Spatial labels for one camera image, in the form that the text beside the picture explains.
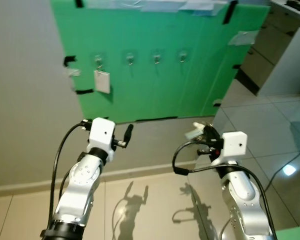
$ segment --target white tag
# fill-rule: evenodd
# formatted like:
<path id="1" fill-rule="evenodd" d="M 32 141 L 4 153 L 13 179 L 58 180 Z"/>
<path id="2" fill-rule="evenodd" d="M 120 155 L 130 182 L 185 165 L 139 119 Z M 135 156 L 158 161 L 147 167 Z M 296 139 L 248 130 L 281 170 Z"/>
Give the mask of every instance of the white tag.
<path id="1" fill-rule="evenodd" d="M 94 71 L 94 84 L 98 92 L 110 93 L 110 73 L 105 71 Z"/>

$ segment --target black tape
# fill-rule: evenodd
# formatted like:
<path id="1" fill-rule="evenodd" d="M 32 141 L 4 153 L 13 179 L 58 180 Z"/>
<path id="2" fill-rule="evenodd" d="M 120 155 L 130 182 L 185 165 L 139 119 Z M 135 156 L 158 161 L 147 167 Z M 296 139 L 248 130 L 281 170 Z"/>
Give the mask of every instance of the black tape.
<path id="1" fill-rule="evenodd" d="M 226 11 L 223 24 L 228 24 L 230 23 L 231 17 L 235 11 L 236 5 L 238 4 L 237 0 L 231 1 L 230 6 L 228 7 L 228 10 Z"/>
<path id="2" fill-rule="evenodd" d="M 177 119 L 177 116 L 167 116 L 167 117 L 159 117 L 159 118 L 148 118 L 148 119 L 138 119 L 136 122 L 145 122 L 145 121 L 157 121 L 157 120 L 167 120 L 167 119 Z"/>
<path id="3" fill-rule="evenodd" d="M 233 69 L 240 69 L 241 67 L 241 64 L 235 64 L 232 66 Z"/>
<path id="4" fill-rule="evenodd" d="M 65 56 L 63 59 L 63 66 L 68 67 L 68 63 L 77 61 L 76 56 Z"/>
<path id="5" fill-rule="evenodd" d="M 75 6 L 78 8 L 78 9 L 82 9 L 84 8 L 84 1 L 83 0 L 74 0 L 75 2 Z"/>
<path id="6" fill-rule="evenodd" d="M 78 95 L 83 95 L 83 94 L 92 94 L 95 90 L 93 89 L 87 89 L 87 90 L 75 90 L 75 93 Z"/>

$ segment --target white wall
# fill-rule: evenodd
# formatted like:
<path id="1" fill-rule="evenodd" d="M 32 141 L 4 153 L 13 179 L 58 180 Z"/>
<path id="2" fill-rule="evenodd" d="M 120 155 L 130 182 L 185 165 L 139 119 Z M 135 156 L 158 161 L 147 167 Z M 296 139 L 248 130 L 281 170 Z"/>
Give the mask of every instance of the white wall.
<path id="1" fill-rule="evenodd" d="M 49 0 L 0 0 L 0 186 L 51 179 L 54 156 L 66 131 L 82 119 L 63 75 L 64 53 Z M 193 119 L 138 123 L 128 149 L 106 171 L 168 164 Z M 122 137 L 126 125 L 116 128 Z M 87 145 L 77 130 L 65 144 L 59 177 Z M 195 151 L 179 160 L 191 161 Z"/>
<path id="2" fill-rule="evenodd" d="M 258 95 L 300 93 L 300 28 L 262 86 Z"/>

